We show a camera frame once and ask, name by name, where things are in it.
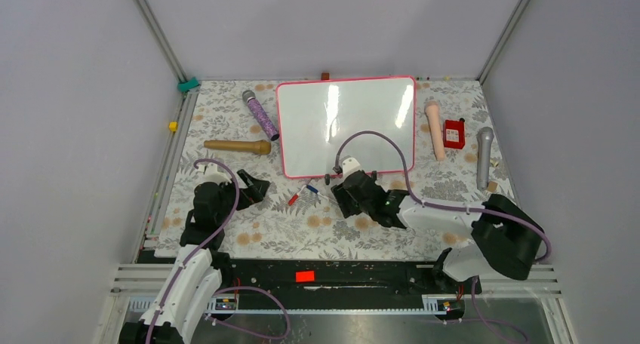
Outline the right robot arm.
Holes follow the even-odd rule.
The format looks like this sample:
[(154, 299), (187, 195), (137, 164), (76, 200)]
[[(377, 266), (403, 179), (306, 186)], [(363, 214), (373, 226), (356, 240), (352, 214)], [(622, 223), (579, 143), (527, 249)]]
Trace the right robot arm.
[(464, 203), (421, 200), (407, 189), (385, 190), (373, 177), (357, 170), (331, 188), (345, 217), (367, 214), (387, 228), (434, 230), (464, 240), (438, 257), (433, 283), (450, 293), (463, 281), (489, 272), (524, 281), (548, 245), (543, 229), (507, 197)]

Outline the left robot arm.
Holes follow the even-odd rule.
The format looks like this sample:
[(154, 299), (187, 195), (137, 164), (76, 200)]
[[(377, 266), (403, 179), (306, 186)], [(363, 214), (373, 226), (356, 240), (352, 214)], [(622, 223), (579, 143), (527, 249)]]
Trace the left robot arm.
[(214, 295), (234, 281), (229, 254), (220, 251), (224, 226), (237, 210), (260, 203), (270, 183), (245, 170), (233, 177), (216, 172), (194, 189), (180, 249), (170, 274), (150, 307), (123, 324), (120, 343), (189, 343)]

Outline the pink framed whiteboard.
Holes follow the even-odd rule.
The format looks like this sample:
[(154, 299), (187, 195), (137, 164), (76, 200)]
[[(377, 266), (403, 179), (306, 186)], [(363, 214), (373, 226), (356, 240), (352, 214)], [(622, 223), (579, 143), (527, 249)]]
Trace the pink framed whiteboard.
[(412, 169), (416, 82), (410, 76), (291, 81), (275, 90), (284, 175), (332, 174), (351, 156), (367, 171)]

